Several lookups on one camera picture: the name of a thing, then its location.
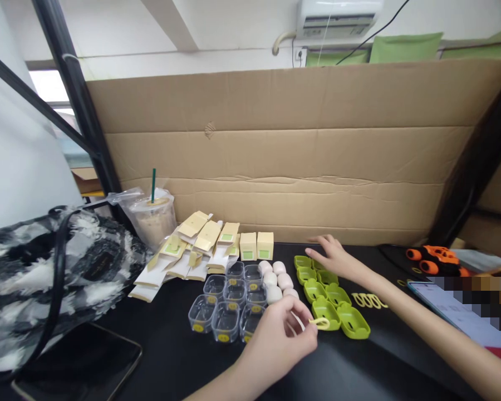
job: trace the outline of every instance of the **metal pole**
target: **metal pole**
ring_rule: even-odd
[[[42,115],[48,118],[60,130],[78,144],[83,150],[89,153],[92,158],[98,159],[99,155],[93,147],[87,143],[85,138],[81,136],[71,125],[66,122],[63,117],[56,113],[39,95],[35,93],[26,83],[21,80],[11,69],[0,60],[0,78],[13,88],[19,95],[24,97],[33,107],[35,107]]]
[[[87,89],[80,62],[76,57],[60,3],[58,0],[33,0],[33,6],[45,33],[56,67],[65,84],[78,127],[83,136],[94,145],[100,154],[99,160],[93,160],[93,167],[99,177],[104,193],[121,192],[121,184],[115,172],[102,127]],[[135,232],[120,208],[112,208],[112,210],[117,221],[124,224],[131,232]]]
[[[501,163],[501,93],[458,161],[427,244],[449,247]]]

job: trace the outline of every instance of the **smartphone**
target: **smartphone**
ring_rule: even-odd
[[[25,366],[11,386],[29,401],[111,400],[142,353],[133,341],[82,324]]]

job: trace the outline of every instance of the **plastic bag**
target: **plastic bag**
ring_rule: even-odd
[[[154,203],[139,187],[109,193],[107,201],[118,204],[132,222],[137,235],[156,252],[163,240],[176,229],[174,197],[163,188],[154,191]]]

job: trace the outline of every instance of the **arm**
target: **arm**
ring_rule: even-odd
[[[305,325],[302,330],[293,314]],[[252,401],[317,347],[317,327],[305,304],[286,296],[266,309],[239,359],[186,401]],[[291,326],[296,332],[293,335]]]
[[[332,236],[317,237],[327,257],[306,253],[331,272],[376,294],[433,348],[481,397],[501,400],[501,360],[387,279],[349,255]]]

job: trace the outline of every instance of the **clear plastic container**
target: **clear plastic container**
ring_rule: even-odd
[[[243,269],[243,279],[245,281],[261,281],[262,270],[258,265],[246,265]]]
[[[239,336],[241,341],[248,343],[258,327],[258,323],[266,309],[261,305],[246,304],[239,319]]]
[[[245,300],[248,304],[267,307],[267,287],[263,283],[257,281],[247,282]]]
[[[223,298],[225,301],[235,302],[241,307],[245,306],[245,294],[247,293],[246,283],[244,280],[236,278],[227,279],[224,286]]]
[[[239,334],[240,308],[236,302],[223,301],[213,313],[213,337],[219,343],[233,343]]]
[[[227,278],[241,280],[243,278],[243,262],[236,262],[227,269]]]
[[[188,313],[191,329],[209,333],[212,330],[212,318],[217,307],[217,298],[213,295],[199,295]]]
[[[225,284],[227,283],[227,278],[224,275],[211,275],[206,280],[204,284],[203,292],[206,295],[213,295],[219,301],[223,300],[223,291]]]

